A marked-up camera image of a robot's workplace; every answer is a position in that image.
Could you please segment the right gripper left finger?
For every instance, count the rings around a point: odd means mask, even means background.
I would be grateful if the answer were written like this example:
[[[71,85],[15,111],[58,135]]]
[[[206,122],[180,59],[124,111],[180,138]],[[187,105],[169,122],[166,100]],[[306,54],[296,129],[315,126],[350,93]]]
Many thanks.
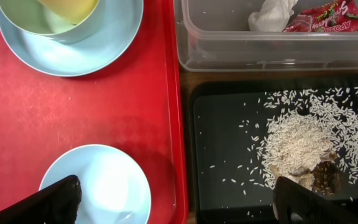
[[[81,203],[81,184],[69,175],[0,211],[0,224],[74,224]]]

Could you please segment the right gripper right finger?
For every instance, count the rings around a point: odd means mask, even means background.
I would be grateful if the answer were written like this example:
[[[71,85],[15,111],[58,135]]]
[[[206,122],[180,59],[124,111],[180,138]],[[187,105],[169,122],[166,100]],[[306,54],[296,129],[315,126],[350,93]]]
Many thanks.
[[[358,223],[353,213],[282,176],[273,190],[273,212],[279,223],[292,223],[293,214],[305,223]]]

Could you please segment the small light blue bowl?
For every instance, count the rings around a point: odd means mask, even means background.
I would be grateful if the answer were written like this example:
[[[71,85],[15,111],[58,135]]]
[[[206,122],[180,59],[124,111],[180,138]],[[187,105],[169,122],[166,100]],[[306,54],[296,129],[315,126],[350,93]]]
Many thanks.
[[[135,160],[115,147],[89,144],[60,156],[46,171],[42,190],[69,175],[79,178],[82,197],[76,224],[146,224],[149,182]]]

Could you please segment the white napkin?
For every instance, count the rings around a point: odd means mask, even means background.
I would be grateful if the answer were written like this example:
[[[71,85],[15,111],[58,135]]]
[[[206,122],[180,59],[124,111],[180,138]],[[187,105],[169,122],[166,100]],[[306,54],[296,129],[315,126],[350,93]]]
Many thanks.
[[[282,32],[298,0],[265,0],[259,12],[253,12],[249,18],[249,29],[253,32]]]

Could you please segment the red snack wrapper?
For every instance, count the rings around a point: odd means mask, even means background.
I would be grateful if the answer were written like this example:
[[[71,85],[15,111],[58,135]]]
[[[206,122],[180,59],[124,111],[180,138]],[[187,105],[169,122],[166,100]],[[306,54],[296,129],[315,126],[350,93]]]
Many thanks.
[[[354,0],[334,0],[301,11],[284,32],[358,32],[358,8]]]

